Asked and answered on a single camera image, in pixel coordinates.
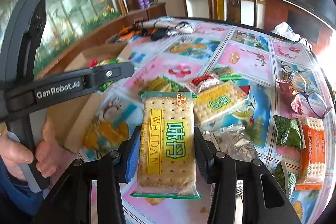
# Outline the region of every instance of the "screw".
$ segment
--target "screw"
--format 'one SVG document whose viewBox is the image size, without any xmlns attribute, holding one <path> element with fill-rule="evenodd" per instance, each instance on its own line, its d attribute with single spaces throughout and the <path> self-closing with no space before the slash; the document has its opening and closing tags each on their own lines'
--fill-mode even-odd
<svg viewBox="0 0 336 224">
<path fill-rule="evenodd" d="M 119 156 L 119 152 L 117 150 L 114 150 L 110 152 L 110 157 L 111 158 L 117 158 Z"/>
<path fill-rule="evenodd" d="M 256 165 L 256 166 L 261 166 L 263 163 L 262 163 L 262 161 L 259 160 L 259 159 L 254 159 L 254 160 L 253 160 L 253 164 Z"/>
<path fill-rule="evenodd" d="M 74 166 L 80 166 L 82 164 L 82 160 L 81 159 L 76 159 L 73 161 L 73 165 Z"/>
<path fill-rule="evenodd" d="M 224 158 L 224 157 L 225 157 L 225 153 L 224 153 L 224 152 L 222 152 L 222 151 L 218 151 L 218 152 L 216 152 L 216 156 L 217 156 L 217 158 L 220 158 L 220 159 L 222 159 L 222 158 Z"/>
<path fill-rule="evenodd" d="M 109 70 L 109 71 L 106 73 L 106 76 L 107 76 L 107 77 L 111 77 L 111 76 L 112 76 L 112 71 Z"/>
</svg>

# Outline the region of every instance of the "table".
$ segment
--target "table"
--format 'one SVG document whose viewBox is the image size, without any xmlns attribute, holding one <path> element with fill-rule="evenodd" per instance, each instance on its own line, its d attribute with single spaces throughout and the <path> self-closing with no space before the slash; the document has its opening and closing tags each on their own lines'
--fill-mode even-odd
<svg viewBox="0 0 336 224">
<path fill-rule="evenodd" d="M 230 25 L 221 21 L 195 18 L 162 17 L 160 20 L 178 23 L 188 21 L 194 27 L 191 35 L 177 35 L 157 42 L 149 37 L 133 37 L 130 60 L 137 66 L 134 75 L 113 84 L 108 98 L 100 109 L 109 103 L 115 107 L 112 124 L 117 127 L 126 123 L 129 132 L 142 121 L 143 105 L 138 93 L 144 85 L 158 76 L 167 76 L 177 82 L 186 82 L 199 75 L 209 74 L 216 67 L 230 66 L 243 76 L 237 85 L 250 88 L 250 106 L 243 115 L 229 115 L 211 125 L 220 128 L 235 123 L 246 126 L 245 133 L 252 138 L 259 158 L 269 168 L 285 160 L 290 171 L 298 174 L 300 153 L 287 147 L 276 147 L 276 130 L 273 115 L 288 118 L 297 117 L 282 103 L 276 79 L 286 79 L 292 70 L 304 72 L 309 87 L 319 93 L 328 105 L 333 99 L 324 74 L 312 53 L 304 45 L 292 42 L 276 34 L 250 26 Z M 304 113 L 314 116 L 307 102 L 302 98 Z M 301 205 L 302 222 L 314 223 L 329 202 L 335 187 L 335 110 L 332 109 L 323 120 L 326 142 L 326 175 L 320 191 L 296 191 L 292 204 Z M 94 160 L 93 150 L 82 149 L 85 160 Z M 130 193 L 136 187 L 136 176 L 121 185 L 125 216 L 130 223 L 197 223 L 207 222 L 211 206 L 210 187 L 197 174 L 197 189 L 202 199 L 148 199 L 134 198 Z"/>
</svg>

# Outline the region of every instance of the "yellow label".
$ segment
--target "yellow label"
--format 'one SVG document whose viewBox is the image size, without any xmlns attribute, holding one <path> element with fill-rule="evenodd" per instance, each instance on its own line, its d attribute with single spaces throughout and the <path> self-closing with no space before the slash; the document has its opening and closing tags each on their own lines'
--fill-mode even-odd
<svg viewBox="0 0 336 224">
<path fill-rule="evenodd" d="M 196 104 L 202 104 L 204 102 L 209 102 L 211 100 L 217 99 L 225 95 L 229 91 L 227 86 L 215 87 L 213 89 L 206 90 L 203 94 L 196 98 Z"/>
<path fill-rule="evenodd" d="M 165 120 L 164 157 L 170 161 L 185 160 L 189 157 L 189 132 L 185 120 Z"/>
<path fill-rule="evenodd" d="M 161 174 L 162 112 L 162 109 L 151 109 L 148 136 L 147 174 Z"/>
</svg>

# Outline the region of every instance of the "eyeglasses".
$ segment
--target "eyeglasses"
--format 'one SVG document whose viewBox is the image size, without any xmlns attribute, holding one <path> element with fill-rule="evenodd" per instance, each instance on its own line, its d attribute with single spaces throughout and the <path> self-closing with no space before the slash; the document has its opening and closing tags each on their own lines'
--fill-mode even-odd
<svg viewBox="0 0 336 224">
<path fill-rule="evenodd" d="M 300 94 L 302 94 L 308 102 L 311 110 L 320 118 L 324 119 L 330 110 L 334 107 L 336 102 L 336 97 L 332 107 L 328 109 L 327 104 L 323 100 L 323 98 L 316 93 L 312 88 L 310 88 L 307 84 L 307 80 L 309 80 L 306 76 L 302 74 L 302 72 L 308 72 L 311 70 L 293 70 L 289 75 L 289 81 L 293 84 L 293 86 L 298 90 Z"/>
</svg>

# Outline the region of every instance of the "finger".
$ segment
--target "finger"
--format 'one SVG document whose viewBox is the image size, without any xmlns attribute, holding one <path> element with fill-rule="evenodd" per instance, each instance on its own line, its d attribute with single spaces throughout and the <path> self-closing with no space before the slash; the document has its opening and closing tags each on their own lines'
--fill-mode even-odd
<svg viewBox="0 0 336 224">
<path fill-rule="evenodd" d="M 51 145 L 45 140 L 41 141 L 35 151 L 35 156 L 38 161 L 44 161 L 51 153 Z"/>
<path fill-rule="evenodd" d="M 7 132 L 0 138 L 1 157 L 18 164 L 30 164 L 33 162 L 33 153 L 21 143 L 10 140 Z"/>
<path fill-rule="evenodd" d="M 56 164 L 49 165 L 47 169 L 44 169 L 41 174 L 43 177 L 48 178 L 52 176 L 56 172 L 57 166 Z"/>
<path fill-rule="evenodd" d="M 46 121 L 42 127 L 42 138 L 48 143 L 51 143 L 55 140 L 54 126 L 49 117 L 46 118 Z"/>
<path fill-rule="evenodd" d="M 51 166 L 54 166 L 54 165 L 56 165 L 55 161 L 51 157 L 49 157 L 43 162 L 38 161 L 36 163 L 36 168 L 41 173 L 44 173 L 44 172 L 48 171 Z"/>
</svg>

